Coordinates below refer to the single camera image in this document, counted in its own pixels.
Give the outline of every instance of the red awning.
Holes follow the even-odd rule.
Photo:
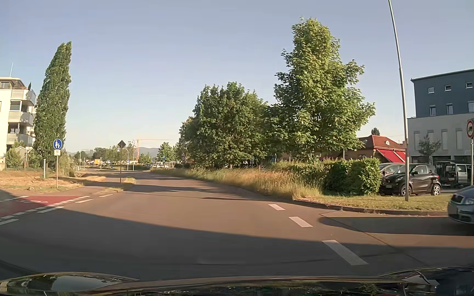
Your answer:
[[[390,162],[405,163],[405,161],[403,161],[401,158],[399,158],[398,155],[392,150],[378,149],[377,151],[380,152],[381,155],[383,155],[383,157],[387,158]]]

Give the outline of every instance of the black smart car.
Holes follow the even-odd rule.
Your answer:
[[[442,185],[434,165],[412,163],[409,165],[409,172],[409,194],[440,194]],[[393,174],[383,179],[380,193],[405,196],[405,188],[405,165],[401,165]]]

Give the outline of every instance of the red bike lane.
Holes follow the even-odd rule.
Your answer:
[[[29,196],[19,198],[7,198],[0,201],[0,219],[18,218],[20,215],[33,213],[33,209],[41,211],[41,208],[47,209],[46,206],[57,204],[62,206],[65,201],[80,200],[79,196],[64,197],[64,196]]]

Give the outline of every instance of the license plate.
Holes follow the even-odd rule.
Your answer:
[[[448,206],[447,206],[447,213],[448,213],[449,215],[456,215],[456,214],[458,214],[458,209],[457,209],[457,207],[454,206],[454,205],[448,205]]]

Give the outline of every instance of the car headlight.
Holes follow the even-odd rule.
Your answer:
[[[474,198],[465,198],[462,204],[474,204]]]

